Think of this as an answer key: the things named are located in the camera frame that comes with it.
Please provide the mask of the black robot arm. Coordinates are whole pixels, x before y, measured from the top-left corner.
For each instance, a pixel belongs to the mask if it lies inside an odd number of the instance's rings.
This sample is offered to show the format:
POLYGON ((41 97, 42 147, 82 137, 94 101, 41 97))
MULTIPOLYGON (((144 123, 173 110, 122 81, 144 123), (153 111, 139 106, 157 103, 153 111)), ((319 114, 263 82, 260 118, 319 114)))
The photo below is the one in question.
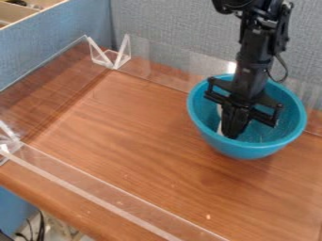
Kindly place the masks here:
POLYGON ((209 77, 204 97, 221 106, 221 133, 236 138, 251 121, 276 125, 283 105, 265 94, 273 61, 285 51, 292 3, 287 0, 211 0, 215 10, 240 19, 240 51, 229 82, 209 77))

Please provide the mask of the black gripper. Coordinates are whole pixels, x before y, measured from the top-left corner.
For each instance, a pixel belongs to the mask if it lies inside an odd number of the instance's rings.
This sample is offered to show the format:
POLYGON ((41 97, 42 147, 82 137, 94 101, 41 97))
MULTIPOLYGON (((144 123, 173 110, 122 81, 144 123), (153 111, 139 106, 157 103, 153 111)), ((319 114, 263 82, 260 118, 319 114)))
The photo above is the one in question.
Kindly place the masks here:
POLYGON ((271 60, 239 61, 232 80, 207 78, 204 97, 221 106, 221 133, 237 137, 252 120, 273 127, 283 105, 265 93, 271 60))

